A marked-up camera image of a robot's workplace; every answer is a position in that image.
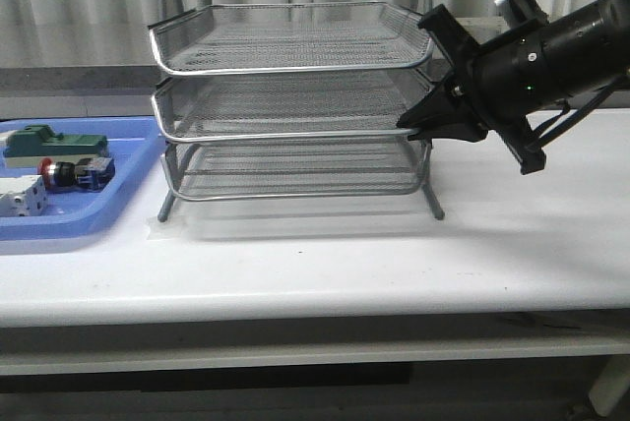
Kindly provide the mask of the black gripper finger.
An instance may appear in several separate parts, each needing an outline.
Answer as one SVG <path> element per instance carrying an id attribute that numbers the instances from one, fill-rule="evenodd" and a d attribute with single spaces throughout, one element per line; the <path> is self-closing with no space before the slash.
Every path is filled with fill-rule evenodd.
<path id="1" fill-rule="evenodd" d="M 447 94 L 444 84 L 438 83 L 418 104 L 400 116 L 396 126 L 422 128 L 424 123 L 449 117 L 454 111 L 454 103 Z"/>
<path id="2" fill-rule="evenodd" d="M 409 111 L 407 127 L 417 130 L 411 137 L 413 140 L 450 139 L 476 143 L 488 135 L 478 118 L 469 112 L 425 114 Z"/>

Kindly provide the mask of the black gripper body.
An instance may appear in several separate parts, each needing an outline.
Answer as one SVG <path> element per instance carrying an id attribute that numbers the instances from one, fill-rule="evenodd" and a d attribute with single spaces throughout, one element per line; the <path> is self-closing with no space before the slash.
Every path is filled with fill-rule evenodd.
<path id="1" fill-rule="evenodd" d="M 443 5 L 430 10 L 419 26 L 429 31 L 451 63 L 452 73 L 441 83 L 454 103 L 454 112 L 469 112 L 488 132 L 496 132 L 517 159 L 523 175 L 543 170 L 546 155 L 542 149 L 526 148 L 534 138 L 527 119 L 531 111 L 511 98 L 506 89 L 484 81 L 478 64 L 482 59 L 481 45 Z"/>

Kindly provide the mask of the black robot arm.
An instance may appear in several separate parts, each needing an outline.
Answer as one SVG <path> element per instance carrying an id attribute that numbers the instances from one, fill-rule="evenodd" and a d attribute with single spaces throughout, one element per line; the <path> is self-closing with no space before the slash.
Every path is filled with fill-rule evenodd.
<path id="1" fill-rule="evenodd" d="M 398 127 L 418 140 L 482 141 L 494 131 L 522 174 L 543 147 L 629 83 L 629 0 L 597 0 L 552 23 L 529 19 L 478 43 L 439 5 L 418 23 L 451 68 Z"/>

